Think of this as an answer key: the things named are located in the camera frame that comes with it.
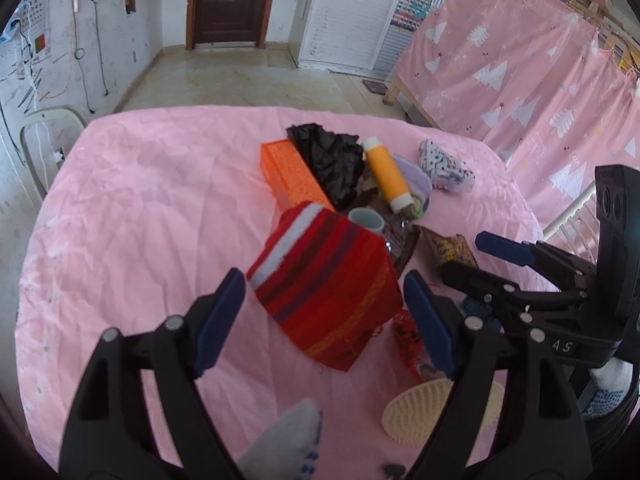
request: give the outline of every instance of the tiled floor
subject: tiled floor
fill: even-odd
[[[298,69],[286,50],[224,48],[162,56],[125,110],[178,105],[289,106],[404,120],[362,78]]]

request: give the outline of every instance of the pink curtain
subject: pink curtain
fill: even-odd
[[[508,163],[542,226],[593,181],[638,166],[637,77],[559,0],[445,0],[414,34],[398,76],[439,126]]]

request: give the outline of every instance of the white cabinet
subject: white cabinet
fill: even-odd
[[[398,0],[298,0],[290,49],[302,68],[376,75]]]

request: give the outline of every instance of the orange box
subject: orange box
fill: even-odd
[[[260,167],[284,210],[302,202],[317,202],[335,211],[324,191],[289,139],[263,144]]]

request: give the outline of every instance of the pink bed sheet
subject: pink bed sheet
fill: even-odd
[[[543,227],[595,166],[639,165],[638,78],[560,0],[445,0],[397,71],[441,128],[509,162]]]
[[[513,177],[484,144],[401,121],[288,108],[185,107],[94,121],[45,200],[20,283],[16,328],[20,390],[34,443],[56,466],[65,417],[100,333],[154,329],[217,287],[231,266],[247,270],[280,211],[259,167],[260,144],[292,124],[316,122],[417,160],[431,138],[476,173],[472,193],[436,190],[422,224],[444,235],[482,230],[538,240],[540,226]],[[409,269],[424,270],[418,252]],[[476,252],[481,267],[525,288],[548,283]],[[177,462],[152,378],[144,376],[162,455]],[[348,373],[300,353],[249,291],[218,365],[198,382],[232,456],[305,397],[324,410],[318,480],[380,477],[385,462],[410,466],[419,449],[394,443],[382,411],[413,386],[390,330]],[[485,456],[484,431],[473,460]]]

